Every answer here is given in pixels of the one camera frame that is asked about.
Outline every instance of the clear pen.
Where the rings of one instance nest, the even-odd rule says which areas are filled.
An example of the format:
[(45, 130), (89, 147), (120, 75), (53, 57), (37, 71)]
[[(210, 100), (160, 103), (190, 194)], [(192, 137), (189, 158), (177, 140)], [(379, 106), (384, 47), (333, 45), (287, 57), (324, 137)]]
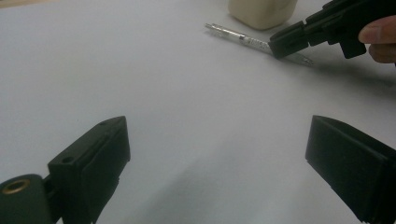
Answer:
[[(243, 45), (246, 45), (250, 48), (257, 49), (264, 53), (273, 55), (273, 52), (271, 51), (270, 46), (268, 45), (267, 42), (253, 38), (248, 35), (241, 34), (234, 30), (217, 25), (215, 23), (212, 23), (212, 24), (207, 23), (205, 25), (205, 27), (208, 28), (213, 35), (217, 35), (219, 37), (230, 39), (232, 41), (239, 42)], [(305, 57), (303, 54), (299, 54), (299, 53), (293, 53), (293, 54), (285, 57), (285, 59), (289, 60), (291, 62), (294, 62), (294, 63), (302, 64), (302, 65), (307, 65), (307, 66), (314, 65), (314, 62), (311, 59), (309, 59), (309, 58)]]

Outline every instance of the black tool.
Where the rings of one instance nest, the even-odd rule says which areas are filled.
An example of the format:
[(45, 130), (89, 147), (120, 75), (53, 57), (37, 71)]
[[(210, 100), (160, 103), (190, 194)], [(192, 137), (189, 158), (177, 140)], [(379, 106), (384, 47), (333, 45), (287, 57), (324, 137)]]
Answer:
[(339, 43), (349, 59), (366, 52), (358, 39), (365, 25), (395, 14), (394, 0), (333, 0), (308, 17), (306, 24), (300, 21), (273, 35), (269, 45), (276, 58), (283, 58), (325, 41)]
[(91, 224), (130, 160), (125, 117), (105, 120), (49, 162), (49, 175), (21, 175), (0, 185), (0, 223)]
[(344, 122), (314, 116), (305, 157), (361, 222), (395, 222), (393, 148)]

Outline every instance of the white paper surface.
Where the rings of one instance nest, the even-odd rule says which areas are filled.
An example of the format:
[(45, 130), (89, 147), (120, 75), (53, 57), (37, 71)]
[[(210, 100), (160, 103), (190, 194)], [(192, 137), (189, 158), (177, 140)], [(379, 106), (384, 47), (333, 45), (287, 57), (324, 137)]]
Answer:
[(359, 223), (304, 159), (313, 115), (396, 147), (396, 70), (339, 45), (315, 68), (214, 37), (261, 39), (226, 0), (53, 1), (0, 10), (0, 182), (47, 163), (96, 123), (126, 116), (132, 161), (98, 223)]

